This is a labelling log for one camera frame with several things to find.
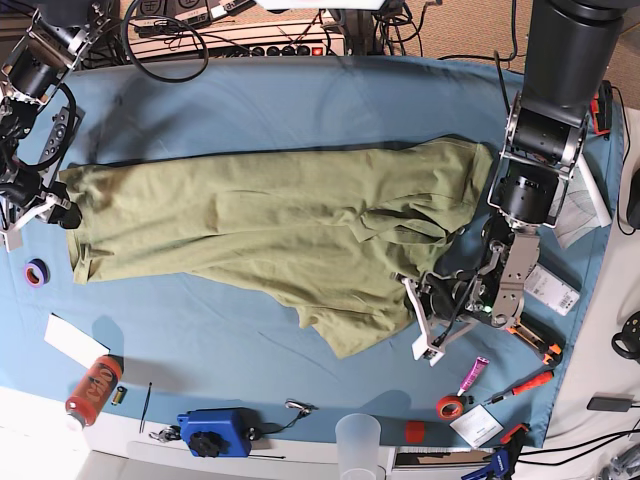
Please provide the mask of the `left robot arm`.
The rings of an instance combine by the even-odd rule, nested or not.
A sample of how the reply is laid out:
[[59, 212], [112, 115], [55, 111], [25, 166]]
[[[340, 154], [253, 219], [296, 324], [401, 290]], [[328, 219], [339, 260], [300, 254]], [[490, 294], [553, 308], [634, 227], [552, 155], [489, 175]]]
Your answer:
[[479, 265], [441, 277], [402, 280], [420, 335], [415, 359], [436, 362], [477, 324], [505, 330], [545, 363], [561, 346], [527, 319], [526, 277], [539, 256], [539, 227], [553, 228], [582, 154], [591, 103], [634, 1], [536, 1], [524, 81], [510, 104], [504, 144], [488, 194]]

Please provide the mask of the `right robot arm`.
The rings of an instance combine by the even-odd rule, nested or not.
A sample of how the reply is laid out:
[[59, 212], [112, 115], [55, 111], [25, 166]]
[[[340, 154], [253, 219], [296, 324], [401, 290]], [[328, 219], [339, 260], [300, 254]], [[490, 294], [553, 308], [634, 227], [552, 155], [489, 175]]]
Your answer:
[[[110, 1], [36, 1], [31, 24], [1, 67], [2, 228], [39, 218], [63, 229], [81, 223], [56, 170], [79, 125], [77, 103], [65, 78], [81, 64], [111, 21]], [[54, 120], [51, 144], [36, 163], [17, 156], [19, 142], [62, 92], [67, 105]]]

